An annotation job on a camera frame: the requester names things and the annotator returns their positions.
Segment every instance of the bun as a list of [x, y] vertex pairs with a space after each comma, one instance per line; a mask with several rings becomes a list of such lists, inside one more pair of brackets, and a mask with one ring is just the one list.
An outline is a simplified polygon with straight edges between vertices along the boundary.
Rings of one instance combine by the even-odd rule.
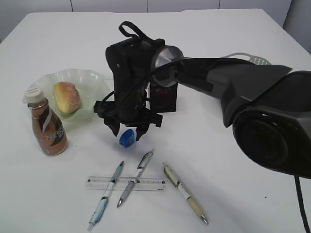
[[53, 86], [53, 93], [58, 110], [64, 114], [76, 111], [81, 99], [76, 87], [69, 82], [60, 82]]

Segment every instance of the ballpoint pen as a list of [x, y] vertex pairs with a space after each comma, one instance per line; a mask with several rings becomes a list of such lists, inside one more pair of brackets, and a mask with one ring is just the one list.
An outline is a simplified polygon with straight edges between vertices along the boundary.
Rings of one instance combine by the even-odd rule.
[[149, 163], [153, 154], [154, 154], [154, 150], [152, 149], [150, 152], [148, 152], [144, 155], [144, 157], [142, 158], [141, 162], [139, 163], [139, 165], [137, 167], [137, 172], [134, 176], [136, 179], [133, 179], [128, 183], [127, 187], [125, 188], [124, 192], [122, 193], [122, 195], [118, 201], [117, 207], [119, 207], [120, 205], [122, 205], [125, 202], [128, 195], [133, 190], [133, 188], [137, 182], [137, 178], [139, 178], [141, 176], [142, 172], [145, 170], [145, 168], [146, 168], [147, 164]]
[[109, 184], [104, 192], [104, 195], [102, 197], [102, 199], [100, 200], [100, 202], [98, 203], [96, 210], [93, 213], [93, 216], [91, 218], [91, 220], [89, 221], [89, 226], [88, 226], [88, 231], [91, 231], [92, 228], [94, 227], [94, 225], [96, 223], [98, 223], [101, 218], [102, 215], [105, 211], [106, 206], [108, 205], [109, 202], [109, 197], [112, 193], [113, 187], [115, 186], [116, 183], [116, 178], [118, 178], [123, 170], [123, 165], [124, 165], [124, 161], [122, 161], [119, 166], [117, 167], [115, 173], [113, 174], [113, 176], [111, 177]]
[[203, 208], [199, 205], [190, 190], [185, 186], [185, 184], [181, 181], [176, 172], [167, 163], [162, 163], [162, 165], [164, 174], [167, 176], [167, 178], [169, 178], [172, 184], [181, 192], [181, 194], [187, 200], [188, 204], [199, 217], [199, 219], [203, 223], [208, 225], [208, 220]]

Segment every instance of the nescafe bottle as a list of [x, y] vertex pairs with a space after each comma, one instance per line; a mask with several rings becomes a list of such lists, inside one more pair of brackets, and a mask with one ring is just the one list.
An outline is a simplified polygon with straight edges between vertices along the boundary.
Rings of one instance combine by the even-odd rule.
[[68, 145], [62, 122], [49, 107], [39, 87], [30, 87], [25, 92], [28, 108], [32, 112], [32, 126], [35, 137], [46, 155], [57, 155]]

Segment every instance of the clear plastic ruler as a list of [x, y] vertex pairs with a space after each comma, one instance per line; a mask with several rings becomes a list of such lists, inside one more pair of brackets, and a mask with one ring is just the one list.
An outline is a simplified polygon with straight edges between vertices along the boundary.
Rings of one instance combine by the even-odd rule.
[[[88, 190], [105, 190], [108, 186], [111, 177], [105, 176], [89, 176], [86, 179], [84, 189]], [[136, 180], [133, 191], [165, 191], [166, 190], [166, 178], [135, 178], [135, 177], [119, 177], [116, 179], [116, 184], [113, 190], [124, 190], [127, 184]]]

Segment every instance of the white tabletop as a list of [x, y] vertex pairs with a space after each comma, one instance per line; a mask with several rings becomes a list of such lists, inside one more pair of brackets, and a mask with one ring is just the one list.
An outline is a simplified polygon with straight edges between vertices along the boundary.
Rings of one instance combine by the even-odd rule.
[[[206, 209], [210, 225], [204, 226], [169, 184], [166, 192], [133, 192], [120, 209], [121, 191], [113, 192], [92, 232], [304, 232], [294, 178], [248, 159], [231, 127], [223, 126], [217, 100], [181, 85], [177, 112], [163, 114], [161, 128], [152, 125], [127, 149], [95, 117], [77, 129], [63, 122], [69, 147], [55, 157], [42, 154], [30, 111], [21, 102], [24, 90], [39, 77], [66, 68], [112, 78], [105, 49], [125, 39], [118, 31], [124, 20], [179, 47], [187, 57], [247, 52], [272, 64], [311, 70], [311, 56], [262, 10], [27, 15], [0, 44], [0, 232], [86, 232], [102, 191], [85, 191], [85, 178], [112, 175], [122, 160], [122, 176], [132, 176], [151, 148], [155, 154], [143, 177], [164, 176], [161, 163], [167, 161]], [[311, 217], [309, 180], [302, 179], [302, 191]]]

